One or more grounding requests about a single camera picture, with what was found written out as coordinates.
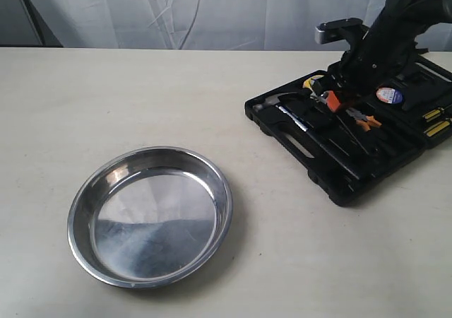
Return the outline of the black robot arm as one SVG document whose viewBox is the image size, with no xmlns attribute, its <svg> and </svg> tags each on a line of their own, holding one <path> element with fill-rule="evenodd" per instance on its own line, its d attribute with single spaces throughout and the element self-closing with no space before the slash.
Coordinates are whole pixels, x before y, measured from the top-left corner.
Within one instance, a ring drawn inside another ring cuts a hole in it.
<svg viewBox="0 0 452 318">
<path fill-rule="evenodd" d="M 398 75 L 415 51 L 415 39 L 430 27 L 451 22 L 451 0 L 386 0 L 370 27 L 358 18 L 320 24 L 316 41 L 346 41 L 350 48 L 314 84 L 327 94 L 331 112 L 352 106 Z"/>
</svg>

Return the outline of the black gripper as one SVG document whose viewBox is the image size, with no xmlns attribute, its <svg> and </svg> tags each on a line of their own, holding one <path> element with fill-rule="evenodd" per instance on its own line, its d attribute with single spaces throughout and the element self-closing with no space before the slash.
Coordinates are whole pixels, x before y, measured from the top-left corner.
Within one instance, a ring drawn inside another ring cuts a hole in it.
<svg viewBox="0 0 452 318">
<path fill-rule="evenodd" d="M 361 42 L 343 55 L 331 72 L 336 90 L 321 94 L 323 103 L 336 113 L 354 107 L 391 74 L 400 70 L 400 60 L 409 55 L 415 38 L 427 30 L 425 24 L 373 25 Z"/>
</svg>

